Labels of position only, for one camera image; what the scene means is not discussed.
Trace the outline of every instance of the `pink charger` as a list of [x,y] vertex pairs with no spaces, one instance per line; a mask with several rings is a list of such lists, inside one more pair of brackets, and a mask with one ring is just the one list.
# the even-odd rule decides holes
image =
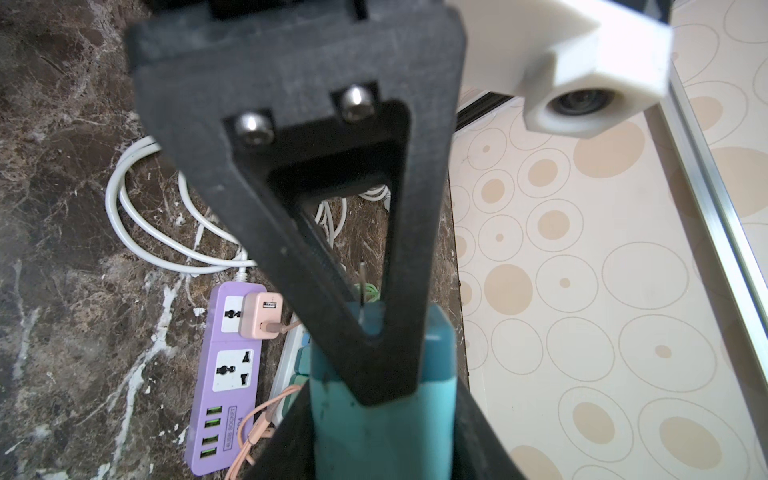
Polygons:
[[248,293],[243,300],[240,336],[261,340],[277,338],[283,329],[280,323],[282,312],[283,296],[279,293]]

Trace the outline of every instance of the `brown marble surface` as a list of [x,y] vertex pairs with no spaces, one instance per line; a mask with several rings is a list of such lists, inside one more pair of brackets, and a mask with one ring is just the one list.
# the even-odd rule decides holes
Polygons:
[[[0,478],[192,478],[182,455],[202,309],[233,274],[159,270],[104,213],[114,162],[144,135],[121,32],[147,15],[136,0],[0,3]],[[191,246],[198,226],[174,172],[155,157],[128,187],[148,220]],[[152,253],[185,261],[127,225]],[[351,270],[364,258],[377,284],[385,225],[381,203],[351,198],[335,249]],[[466,380],[452,233],[446,192],[432,298],[456,325]],[[197,248],[233,252],[209,233]],[[270,286],[258,270],[251,281]],[[259,400],[281,349],[263,349]]]

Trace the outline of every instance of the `purple power strip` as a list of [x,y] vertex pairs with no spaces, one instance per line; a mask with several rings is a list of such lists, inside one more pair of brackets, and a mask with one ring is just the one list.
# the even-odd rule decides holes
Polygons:
[[[266,292],[266,288],[258,283],[226,282],[210,293],[184,453],[195,475],[232,465],[240,451],[237,427],[256,406],[261,340],[244,339],[238,333],[243,298],[252,292]],[[252,424],[251,419],[246,432]]]

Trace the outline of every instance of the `silver bolt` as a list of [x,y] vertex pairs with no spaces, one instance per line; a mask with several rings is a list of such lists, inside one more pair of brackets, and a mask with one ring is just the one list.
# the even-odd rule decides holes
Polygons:
[[341,115],[350,124],[357,123],[373,115],[373,95],[360,85],[346,89],[341,96]]
[[272,121],[252,111],[240,114],[235,120],[235,133],[249,145],[268,145],[275,139]]

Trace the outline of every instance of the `silver metal frame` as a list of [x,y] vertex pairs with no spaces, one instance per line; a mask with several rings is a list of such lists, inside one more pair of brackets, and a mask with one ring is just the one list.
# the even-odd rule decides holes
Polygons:
[[660,107],[763,381],[768,382],[768,287],[674,68],[670,73],[669,95]]

